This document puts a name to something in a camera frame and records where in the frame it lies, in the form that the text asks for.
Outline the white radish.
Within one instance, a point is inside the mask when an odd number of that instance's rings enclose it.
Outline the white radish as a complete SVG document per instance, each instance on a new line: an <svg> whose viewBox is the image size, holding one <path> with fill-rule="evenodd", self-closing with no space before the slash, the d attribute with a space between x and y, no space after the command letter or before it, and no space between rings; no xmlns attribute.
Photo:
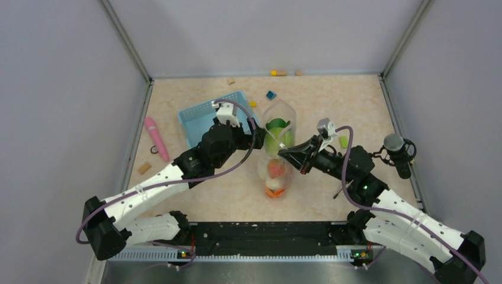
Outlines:
<svg viewBox="0 0 502 284"><path fill-rule="evenodd" d="M271 191L280 190L284 187L284 180L280 177L278 178L267 177L265 179L265 187L270 189Z"/></svg>

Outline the clear pink-dotted zip bag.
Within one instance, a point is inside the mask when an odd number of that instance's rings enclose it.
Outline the clear pink-dotted zip bag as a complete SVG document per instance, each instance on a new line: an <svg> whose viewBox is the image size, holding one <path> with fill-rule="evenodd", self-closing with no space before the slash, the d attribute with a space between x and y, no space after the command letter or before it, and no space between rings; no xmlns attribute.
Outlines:
<svg viewBox="0 0 502 284"><path fill-rule="evenodd" d="M295 109L281 99L262 115L260 126L265 130L265 136L257 167L264 192L270 198L281 197L292 184L293 168L278 152L295 145L296 124Z"/></svg>

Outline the orange pumpkin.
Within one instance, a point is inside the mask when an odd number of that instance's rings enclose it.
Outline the orange pumpkin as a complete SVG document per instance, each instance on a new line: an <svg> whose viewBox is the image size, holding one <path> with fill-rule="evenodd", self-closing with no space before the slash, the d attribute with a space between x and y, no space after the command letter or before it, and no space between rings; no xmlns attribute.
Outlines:
<svg viewBox="0 0 502 284"><path fill-rule="evenodd" d="M284 192L285 188L282 189L270 189L270 188L265 188L265 194L270 197L270 198L279 198Z"/></svg>

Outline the red peach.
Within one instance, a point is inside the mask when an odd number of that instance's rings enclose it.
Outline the red peach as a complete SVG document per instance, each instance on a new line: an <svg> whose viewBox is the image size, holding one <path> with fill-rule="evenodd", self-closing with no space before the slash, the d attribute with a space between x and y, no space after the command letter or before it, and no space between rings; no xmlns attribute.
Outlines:
<svg viewBox="0 0 502 284"><path fill-rule="evenodd" d="M267 174L271 179L276 179L284 176L286 173L286 165L282 160L272 159L267 164Z"/></svg>

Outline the green apple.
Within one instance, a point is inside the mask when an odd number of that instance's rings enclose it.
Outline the green apple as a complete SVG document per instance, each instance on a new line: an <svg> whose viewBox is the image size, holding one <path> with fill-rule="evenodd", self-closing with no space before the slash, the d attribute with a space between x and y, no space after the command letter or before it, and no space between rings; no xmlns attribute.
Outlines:
<svg viewBox="0 0 502 284"><path fill-rule="evenodd" d="M295 133L292 130L274 128L268 130L265 136L264 148L268 156L277 157L278 151L295 145Z"/></svg>

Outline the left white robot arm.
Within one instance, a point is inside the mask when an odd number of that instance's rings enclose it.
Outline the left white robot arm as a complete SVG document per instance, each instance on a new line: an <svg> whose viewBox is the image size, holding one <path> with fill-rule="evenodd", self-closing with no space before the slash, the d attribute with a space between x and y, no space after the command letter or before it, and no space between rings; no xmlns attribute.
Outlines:
<svg viewBox="0 0 502 284"><path fill-rule="evenodd" d="M82 223L76 233L79 244L88 244L98 260L108 260L126 247L156 240L186 243L190 229L186 216L180 211L141 219L139 216L177 193L218 177L221 168L237 150L246 154L243 164L255 149L261 149L265 129L255 119L247 120L250 133L242 124L232 126L218 121L201 137L193 148L183 152L151 178L115 196L85 201Z"/></svg>

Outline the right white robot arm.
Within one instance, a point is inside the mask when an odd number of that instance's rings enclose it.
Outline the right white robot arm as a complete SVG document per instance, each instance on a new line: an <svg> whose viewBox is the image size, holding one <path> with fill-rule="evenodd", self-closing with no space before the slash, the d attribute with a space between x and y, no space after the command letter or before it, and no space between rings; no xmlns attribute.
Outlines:
<svg viewBox="0 0 502 284"><path fill-rule="evenodd" d="M481 270L486 263L484 238L475 231L462 233L435 220L400 197L372 174L372 155L363 147L345 155L325 149L319 135L287 148L278 156L300 173L317 169L343 183L347 200L358 207L347 218L347 236L355 244L380 244L406 256L439 283L488 283Z"/></svg>

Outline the green leafy vegetable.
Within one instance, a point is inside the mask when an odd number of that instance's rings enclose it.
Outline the green leafy vegetable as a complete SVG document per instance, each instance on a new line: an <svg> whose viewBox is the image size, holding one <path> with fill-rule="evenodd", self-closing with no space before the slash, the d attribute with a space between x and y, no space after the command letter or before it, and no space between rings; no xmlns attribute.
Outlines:
<svg viewBox="0 0 502 284"><path fill-rule="evenodd" d="M267 130L271 130L274 128L284 129L284 128L287 128L287 126L289 126L290 123L291 123L290 121L285 121L282 118L274 118L266 123L266 129Z"/></svg>

